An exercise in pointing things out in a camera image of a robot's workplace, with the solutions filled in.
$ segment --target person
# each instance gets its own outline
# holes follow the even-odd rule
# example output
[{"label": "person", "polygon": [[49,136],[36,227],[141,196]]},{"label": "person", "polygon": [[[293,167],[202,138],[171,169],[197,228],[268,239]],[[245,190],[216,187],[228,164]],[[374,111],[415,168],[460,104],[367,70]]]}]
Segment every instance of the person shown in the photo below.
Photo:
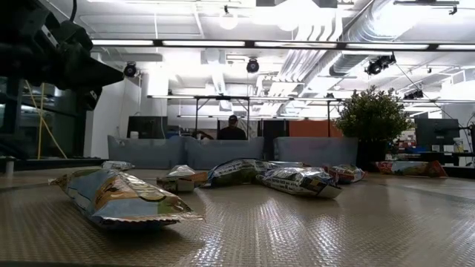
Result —
[{"label": "person", "polygon": [[217,133],[218,140],[247,140],[246,133],[238,128],[238,118],[235,115],[229,116],[228,123],[228,127]]}]

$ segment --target gray partition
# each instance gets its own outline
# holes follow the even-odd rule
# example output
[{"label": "gray partition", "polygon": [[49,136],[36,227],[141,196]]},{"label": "gray partition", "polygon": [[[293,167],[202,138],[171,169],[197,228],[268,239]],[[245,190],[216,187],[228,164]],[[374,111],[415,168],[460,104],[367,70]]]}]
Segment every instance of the gray partition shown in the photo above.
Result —
[{"label": "gray partition", "polygon": [[249,141],[185,139],[187,164],[195,170],[209,170],[231,159],[263,157],[263,137]]},{"label": "gray partition", "polygon": [[110,160],[130,162],[136,168],[170,169],[184,164],[182,137],[170,139],[121,139],[108,136]]},{"label": "gray partition", "polygon": [[356,164],[358,140],[347,137],[278,137],[276,160],[311,166]]}]

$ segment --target orange wall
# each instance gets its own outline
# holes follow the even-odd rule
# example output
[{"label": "orange wall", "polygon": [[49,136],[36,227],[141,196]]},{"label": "orange wall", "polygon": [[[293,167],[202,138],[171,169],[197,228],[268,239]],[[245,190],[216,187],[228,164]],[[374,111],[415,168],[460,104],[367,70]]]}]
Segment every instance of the orange wall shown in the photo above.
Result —
[{"label": "orange wall", "polygon": [[[328,121],[290,121],[290,136],[292,137],[328,137]],[[330,124],[330,136],[342,137],[333,123]]]}]

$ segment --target computer monitor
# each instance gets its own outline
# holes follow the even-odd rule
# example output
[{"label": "computer monitor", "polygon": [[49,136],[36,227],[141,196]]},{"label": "computer monitor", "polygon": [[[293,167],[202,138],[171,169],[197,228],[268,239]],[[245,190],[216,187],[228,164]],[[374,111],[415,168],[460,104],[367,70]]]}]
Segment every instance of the computer monitor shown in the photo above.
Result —
[{"label": "computer monitor", "polygon": [[414,119],[417,146],[428,151],[444,151],[444,145],[453,145],[453,138],[460,137],[458,119]]}]

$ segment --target crumpled chip bag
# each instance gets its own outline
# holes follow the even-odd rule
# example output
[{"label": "crumpled chip bag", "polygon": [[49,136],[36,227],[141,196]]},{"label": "crumpled chip bag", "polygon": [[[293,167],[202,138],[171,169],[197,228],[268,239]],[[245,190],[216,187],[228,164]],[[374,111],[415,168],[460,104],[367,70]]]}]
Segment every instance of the crumpled chip bag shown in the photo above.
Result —
[{"label": "crumpled chip bag", "polygon": [[177,165],[165,177],[157,177],[157,185],[170,192],[191,192],[207,180],[206,172],[197,173],[187,165]]},{"label": "crumpled chip bag", "polygon": [[241,185],[255,181],[258,174],[279,166],[258,159],[233,159],[220,164],[208,172],[208,183],[212,186]]},{"label": "crumpled chip bag", "polygon": [[258,176],[270,188],[289,194],[335,198],[341,193],[336,181],[323,168],[275,168]]},{"label": "crumpled chip bag", "polygon": [[108,160],[102,164],[102,168],[105,169],[112,169],[112,170],[120,170],[120,171],[127,171],[135,166],[132,165],[132,163],[129,162],[121,162],[121,161],[113,161],[113,160]]},{"label": "crumpled chip bag", "polygon": [[447,177],[447,173],[437,160],[432,162],[376,162],[376,166],[378,167],[379,172],[382,174],[443,178]]},{"label": "crumpled chip bag", "polygon": [[363,170],[353,165],[337,165],[333,167],[326,167],[325,171],[327,171],[328,174],[340,184],[358,182],[366,175]]},{"label": "crumpled chip bag", "polygon": [[50,180],[91,221],[108,229],[156,228],[202,220],[179,197],[118,170],[86,169]]}]

